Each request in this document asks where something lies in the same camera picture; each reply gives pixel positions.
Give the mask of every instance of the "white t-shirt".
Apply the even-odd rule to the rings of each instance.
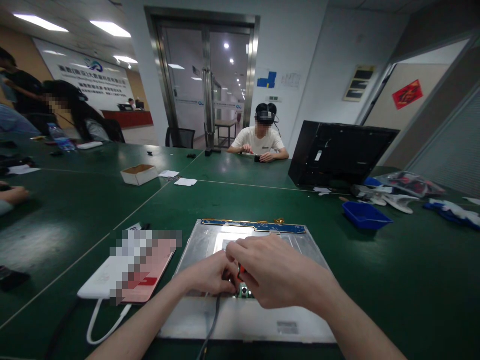
[[[244,128],[232,144],[234,148],[241,148],[243,145],[250,145],[251,150],[257,155],[269,153],[271,149],[279,151],[285,147],[278,131],[270,128],[265,137],[259,139],[255,135],[255,127]]]

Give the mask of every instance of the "plastic bottle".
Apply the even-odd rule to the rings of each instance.
[[[75,145],[70,141],[68,136],[65,135],[64,131],[56,124],[49,123],[48,128],[50,130],[50,136],[58,144],[60,150],[63,150],[65,152],[71,152],[77,149]]]

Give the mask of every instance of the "white cable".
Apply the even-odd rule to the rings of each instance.
[[[125,308],[123,309],[123,311],[120,314],[120,317],[118,318],[115,325],[113,325],[113,327],[110,329],[110,331],[104,337],[102,337],[100,340],[93,341],[92,340],[92,331],[94,330],[95,321],[97,321],[97,316],[99,315],[100,305],[102,305],[102,299],[98,299],[98,302],[96,303],[95,310],[93,311],[93,315],[91,316],[90,325],[88,325],[88,331],[86,332],[86,341],[90,345],[98,345],[98,344],[103,343],[105,340],[107,340],[110,337],[110,335],[112,335],[114,333],[114,331],[117,330],[117,328],[122,323],[122,320],[127,316],[127,314],[130,311],[130,308],[132,307],[132,304],[128,304],[127,306],[125,306]]]

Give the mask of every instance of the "hand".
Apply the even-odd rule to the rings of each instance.
[[[13,186],[11,190],[0,192],[0,200],[4,200],[13,206],[23,203],[29,197],[30,192],[22,186]]]
[[[251,153],[252,152],[252,147],[248,144],[245,144],[241,147],[241,150],[244,152],[244,153]]]
[[[178,276],[183,277],[190,289],[202,293],[235,294],[240,287],[238,272],[239,266],[227,259],[225,251],[219,251],[185,269]]]
[[[245,268],[241,278],[265,309],[300,306],[311,310],[341,290],[330,271],[277,235],[232,241],[226,255]]]
[[[275,157],[274,154],[271,152],[266,152],[260,156],[261,163],[271,163],[273,160],[275,160]]]

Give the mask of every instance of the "red reception desk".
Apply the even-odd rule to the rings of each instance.
[[[102,110],[105,119],[117,120],[122,129],[153,125],[150,111],[107,111]]]

